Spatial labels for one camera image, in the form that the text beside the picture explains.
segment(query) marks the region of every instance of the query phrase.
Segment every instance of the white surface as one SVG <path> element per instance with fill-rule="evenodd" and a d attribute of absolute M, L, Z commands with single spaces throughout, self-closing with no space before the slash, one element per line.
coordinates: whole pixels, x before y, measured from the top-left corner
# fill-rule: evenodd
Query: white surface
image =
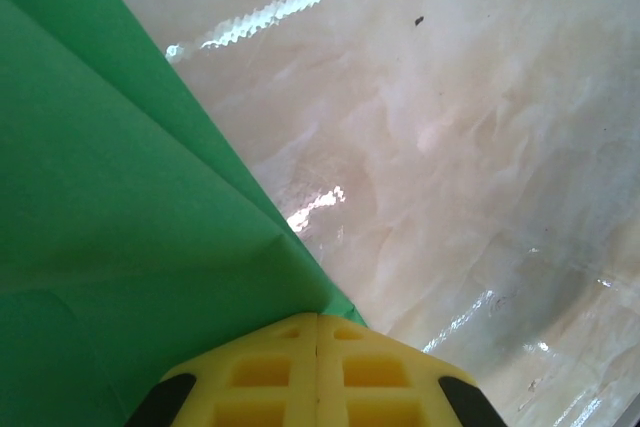
<path fill-rule="evenodd" d="M 125 1 L 373 328 L 511 426 L 640 391 L 640 0 Z"/>

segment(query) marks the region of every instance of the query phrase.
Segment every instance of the green paper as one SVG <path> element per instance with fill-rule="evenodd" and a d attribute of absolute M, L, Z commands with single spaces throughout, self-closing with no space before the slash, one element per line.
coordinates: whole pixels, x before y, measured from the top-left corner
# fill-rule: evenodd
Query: green paper
<path fill-rule="evenodd" d="M 362 322 L 121 0 L 0 15 L 3 425 L 121 425 L 237 336 Z"/>

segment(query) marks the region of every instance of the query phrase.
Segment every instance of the black plastic part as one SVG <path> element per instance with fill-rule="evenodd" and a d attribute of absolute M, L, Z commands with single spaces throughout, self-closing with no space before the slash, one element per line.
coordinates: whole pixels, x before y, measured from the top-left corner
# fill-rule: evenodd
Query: black plastic part
<path fill-rule="evenodd" d="M 196 384 L 196 376 L 180 374 L 149 391 L 125 427 L 171 427 L 182 404 Z"/>
<path fill-rule="evenodd" d="M 438 379 L 462 427 L 507 427 L 482 391 L 455 377 Z"/>

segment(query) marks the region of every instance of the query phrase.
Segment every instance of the yellow plastic object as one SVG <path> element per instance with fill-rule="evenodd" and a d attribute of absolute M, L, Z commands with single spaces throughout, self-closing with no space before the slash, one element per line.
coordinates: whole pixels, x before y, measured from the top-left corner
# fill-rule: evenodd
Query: yellow plastic object
<path fill-rule="evenodd" d="M 452 401 L 442 379 L 467 386 L 471 396 L 464 391 Z M 158 386 L 186 384 L 180 394 L 155 392 L 160 403 L 145 400 L 139 410 L 146 414 L 137 412 L 127 425 L 504 425 L 465 372 L 334 316 L 295 315 L 178 365 L 162 380 Z M 176 396 L 174 411 L 160 412 Z"/>

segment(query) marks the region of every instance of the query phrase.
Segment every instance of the shiny surface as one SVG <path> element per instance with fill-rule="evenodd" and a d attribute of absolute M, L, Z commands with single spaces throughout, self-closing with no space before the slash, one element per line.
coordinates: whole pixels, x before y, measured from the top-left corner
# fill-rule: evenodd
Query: shiny surface
<path fill-rule="evenodd" d="M 509 425 L 622 414 L 640 0 L 125 1 L 373 328 Z"/>

